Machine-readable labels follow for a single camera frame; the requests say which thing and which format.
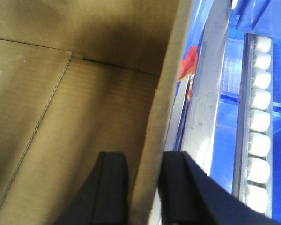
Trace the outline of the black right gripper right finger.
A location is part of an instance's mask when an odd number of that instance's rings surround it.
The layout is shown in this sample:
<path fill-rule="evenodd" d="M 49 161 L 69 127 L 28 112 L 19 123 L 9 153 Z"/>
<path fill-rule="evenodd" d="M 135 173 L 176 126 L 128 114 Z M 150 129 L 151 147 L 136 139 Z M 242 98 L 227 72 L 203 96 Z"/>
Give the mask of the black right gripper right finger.
<path fill-rule="evenodd" d="M 227 193 L 187 152 L 163 153 L 158 181 L 164 225 L 276 225 Z"/>

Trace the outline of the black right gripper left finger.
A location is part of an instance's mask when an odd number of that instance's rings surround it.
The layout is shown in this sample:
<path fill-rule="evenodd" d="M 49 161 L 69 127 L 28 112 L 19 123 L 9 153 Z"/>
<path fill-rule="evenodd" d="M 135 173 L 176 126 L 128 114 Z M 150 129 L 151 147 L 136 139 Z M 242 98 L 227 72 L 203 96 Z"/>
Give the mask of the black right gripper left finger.
<path fill-rule="evenodd" d="M 128 166 L 123 152 L 100 152 L 91 173 L 56 225 L 125 225 Z"/>

